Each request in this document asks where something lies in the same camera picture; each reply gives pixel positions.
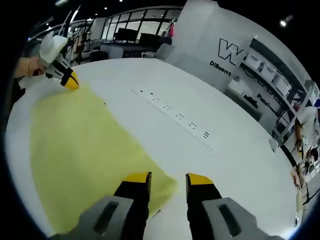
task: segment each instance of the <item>glass wall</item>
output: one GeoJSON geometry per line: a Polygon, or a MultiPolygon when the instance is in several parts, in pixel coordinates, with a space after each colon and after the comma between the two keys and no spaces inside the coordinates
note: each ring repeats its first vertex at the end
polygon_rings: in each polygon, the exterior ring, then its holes
{"type": "Polygon", "coordinates": [[[159,8],[132,11],[107,19],[103,28],[102,39],[112,41],[119,28],[127,28],[139,31],[137,40],[141,34],[154,34],[161,36],[166,31],[172,20],[177,20],[181,8],[159,8]]]}

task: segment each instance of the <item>letter w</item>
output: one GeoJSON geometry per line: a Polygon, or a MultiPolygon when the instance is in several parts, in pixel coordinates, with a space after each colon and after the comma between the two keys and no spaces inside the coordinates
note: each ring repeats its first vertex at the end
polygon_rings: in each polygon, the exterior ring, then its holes
{"type": "Polygon", "coordinates": [[[219,41],[219,53],[218,56],[224,60],[229,59],[229,62],[232,65],[236,65],[236,59],[235,57],[237,57],[241,52],[243,51],[240,50],[237,45],[234,45],[233,43],[231,43],[230,45],[228,45],[228,41],[220,38],[219,41]]]}

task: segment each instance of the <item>power strip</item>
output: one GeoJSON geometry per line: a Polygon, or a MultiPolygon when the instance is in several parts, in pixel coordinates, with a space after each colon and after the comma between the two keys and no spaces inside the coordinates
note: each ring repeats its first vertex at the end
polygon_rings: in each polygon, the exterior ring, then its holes
{"type": "Polygon", "coordinates": [[[199,126],[196,122],[188,119],[182,112],[174,109],[170,104],[165,103],[154,92],[143,89],[141,87],[133,88],[132,91],[142,99],[150,103],[152,106],[154,106],[156,109],[161,111],[163,114],[168,116],[179,126],[187,130],[208,148],[210,148],[211,150],[214,150],[214,146],[215,148],[217,148],[216,142],[214,142],[214,138],[208,131],[204,130],[204,128],[199,126]]]}

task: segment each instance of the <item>yellow cloth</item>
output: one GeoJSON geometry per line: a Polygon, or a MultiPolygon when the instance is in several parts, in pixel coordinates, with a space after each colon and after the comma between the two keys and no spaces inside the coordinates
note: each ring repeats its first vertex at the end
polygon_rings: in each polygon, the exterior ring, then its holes
{"type": "Polygon", "coordinates": [[[152,172],[150,215],[177,185],[86,87],[35,105],[30,147],[35,187],[56,233],[71,230],[85,209],[113,195],[132,173],[152,172]]]}

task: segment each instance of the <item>white tabletop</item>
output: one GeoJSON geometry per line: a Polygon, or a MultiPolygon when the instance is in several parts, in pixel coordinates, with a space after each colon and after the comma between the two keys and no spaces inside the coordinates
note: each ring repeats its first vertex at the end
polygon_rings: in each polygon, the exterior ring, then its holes
{"type": "MultiPolygon", "coordinates": [[[[190,240],[185,174],[213,180],[256,216],[269,235],[288,237],[295,229],[297,190],[292,166],[284,153],[270,148],[270,135],[248,113],[215,88],[163,61],[124,58],[74,67],[80,86],[88,83],[108,105],[117,121],[149,156],[178,182],[176,194],[148,220],[145,240],[190,240]],[[210,149],[132,89],[148,88],[209,131],[210,149]]],[[[26,208],[46,235],[53,233],[38,198],[30,167],[30,109],[39,99],[64,91],[40,79],[14,105],[6,130],[7,158],[14,183],[26,208]]]]}

